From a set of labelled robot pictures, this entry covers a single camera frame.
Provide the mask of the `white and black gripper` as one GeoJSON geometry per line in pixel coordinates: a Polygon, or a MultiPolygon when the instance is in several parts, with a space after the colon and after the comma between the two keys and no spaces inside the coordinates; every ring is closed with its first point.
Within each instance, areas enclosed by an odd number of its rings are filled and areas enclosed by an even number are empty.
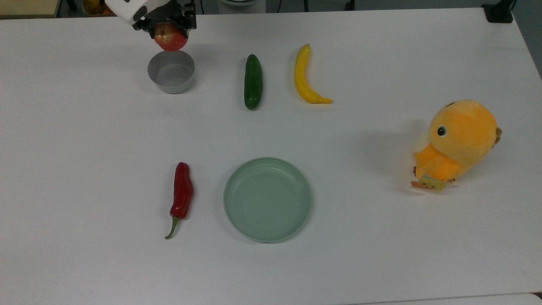
{"type": "Polygon", "coordinates": [[[156,24],[168,23],[183,16],[183,35],[188,39],[191,30],[197,29],[195,3],[181,6],[176,0],[105,0],[105,5],[121,20],[136,31],[142,30],[155,39],[156,24]]]}

